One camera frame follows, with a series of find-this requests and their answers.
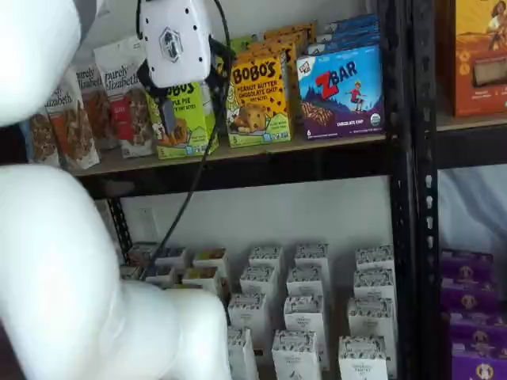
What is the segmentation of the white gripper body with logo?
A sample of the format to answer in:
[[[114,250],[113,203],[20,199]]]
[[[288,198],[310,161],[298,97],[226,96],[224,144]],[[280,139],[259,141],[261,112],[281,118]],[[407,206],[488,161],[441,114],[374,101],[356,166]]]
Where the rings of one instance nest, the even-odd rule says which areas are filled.
[[[202,82],[210,74],[211,24],[203,1],[142,1],[140,30],[156,87]]]

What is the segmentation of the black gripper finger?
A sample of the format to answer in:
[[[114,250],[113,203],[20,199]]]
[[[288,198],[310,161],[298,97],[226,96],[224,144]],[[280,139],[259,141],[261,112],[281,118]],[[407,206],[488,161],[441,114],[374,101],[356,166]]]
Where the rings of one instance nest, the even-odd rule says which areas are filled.
[[[206,82],[209,89],[219,95],[220,98],[227,97],[231,82],[231,69],[236,55],[230,46],[219,42],[212,36],[208,37],[208,42],[211,54],[211,70]]]
[[[173,102],[169,99],[170,87],[157,87],[151,76],[151,67],[145,59],[141,64],[141,83],[150,98],[158,107],[164,132],[169,136],[176,127],[176,117],[173,110]]]

